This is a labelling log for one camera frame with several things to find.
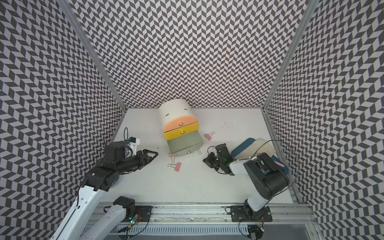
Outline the green bottom drawer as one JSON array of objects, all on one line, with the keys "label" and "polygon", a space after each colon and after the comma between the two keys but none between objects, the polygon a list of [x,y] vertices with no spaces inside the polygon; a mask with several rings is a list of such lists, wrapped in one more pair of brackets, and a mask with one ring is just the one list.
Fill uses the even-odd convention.
[{"label": "green bottom drawer", "polygon": [[170,154],[173,157],[182,157],[197,151],[204,141],[198,131],[167,141]]}]

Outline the yellow drawer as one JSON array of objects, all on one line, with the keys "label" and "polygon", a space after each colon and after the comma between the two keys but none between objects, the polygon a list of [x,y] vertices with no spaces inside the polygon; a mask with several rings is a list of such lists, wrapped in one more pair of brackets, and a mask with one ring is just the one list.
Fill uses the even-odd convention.
[{"label": "yellow drawer", "polygon": [[175,129],[175,130],[164,132],[163,136],[164,136],[166,141],[169,141],[169,140],[190,134],[192,132],[195,132],[198,129],[199,129],[199,122],[195,122],[195,123],[180,127],[178,129]]}]

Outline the white round drawer cabinet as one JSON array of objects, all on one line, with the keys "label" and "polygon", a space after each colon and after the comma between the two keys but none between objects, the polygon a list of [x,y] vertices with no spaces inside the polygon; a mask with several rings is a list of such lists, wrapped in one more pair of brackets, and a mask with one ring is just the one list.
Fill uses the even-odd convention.
[{"label": "white round drawer cabinet", "polygon": [[172,119],[187,115],[196,117],[187,101],[183,99],[175,99],[163,103],[159,107],[159,114],[163,128]]}]

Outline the orange top drawer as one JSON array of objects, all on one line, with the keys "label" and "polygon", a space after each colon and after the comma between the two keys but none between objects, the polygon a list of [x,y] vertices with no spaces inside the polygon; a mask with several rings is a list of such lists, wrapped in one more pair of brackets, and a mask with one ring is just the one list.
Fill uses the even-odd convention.
[{"label": "orange top drawer", "polygon": [[170,120],[168,123],[165,124],[163,128],[163,132],[169,132],[193,123],[198,122],[198,119],[194,116],[187,115],[187,116],[182,116],[178,117],[175,119]]}]

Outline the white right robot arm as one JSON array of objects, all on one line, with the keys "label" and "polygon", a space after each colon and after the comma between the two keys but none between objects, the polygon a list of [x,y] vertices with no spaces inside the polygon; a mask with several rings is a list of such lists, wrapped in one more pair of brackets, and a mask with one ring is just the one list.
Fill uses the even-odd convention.
[{"label": "white right robot arm", "polygon": [[267,204],[278,194],[291,186],[288,175],[273,161],[267,153],[260,153],[250,159],[235,160],[230,155],[226,144],[215,146],[203,162],[222,175],[247,175],[256,191],[245,200],[244,205],[231,206],[233,222],[258,221],[268,217],[270,212]]}]

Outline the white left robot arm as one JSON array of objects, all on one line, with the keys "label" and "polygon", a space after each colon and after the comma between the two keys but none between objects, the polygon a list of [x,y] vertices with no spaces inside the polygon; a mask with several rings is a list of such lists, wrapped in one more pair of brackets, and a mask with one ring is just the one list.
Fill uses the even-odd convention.
[{"label": "white left robot arm", "polygon": [[99,202],[120,175],[141,170],[159,155],[146,149],[138,151],[138,144],[135,140],[129,144],[120,141],[105,146],[104,157],[86,173],[78,196],[51,237],[53,240],[103,240],[123,220],[128,219],[130,225],[134,225],[142,217],[134,199],[120,196],[104,216],[84,232]]}]

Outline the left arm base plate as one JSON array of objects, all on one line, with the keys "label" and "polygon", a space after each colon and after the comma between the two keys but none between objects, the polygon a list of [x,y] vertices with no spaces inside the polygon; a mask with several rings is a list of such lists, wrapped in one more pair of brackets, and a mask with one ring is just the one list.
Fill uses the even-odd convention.
[{"label": "left arm base plate", "polygon": [[136,221],[140,221],[141,223],[148,223],[152,216],[153,206],[143,206],[139,205],[135,207],[135,210],[127,216],[129,222],[134,222],[133,219],[138,216]]}]

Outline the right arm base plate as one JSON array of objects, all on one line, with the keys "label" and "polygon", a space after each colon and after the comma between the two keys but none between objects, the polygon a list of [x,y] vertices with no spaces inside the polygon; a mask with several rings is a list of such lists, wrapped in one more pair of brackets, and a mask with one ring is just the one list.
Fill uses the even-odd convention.
[{"label": "right arm base plate", "polygon": [[269,207],[262,207],[258,211],[253,211],[246,206],[230,206],[230,215],[232,222],[261,222],[265,223],[273,221],[272,213]]}]

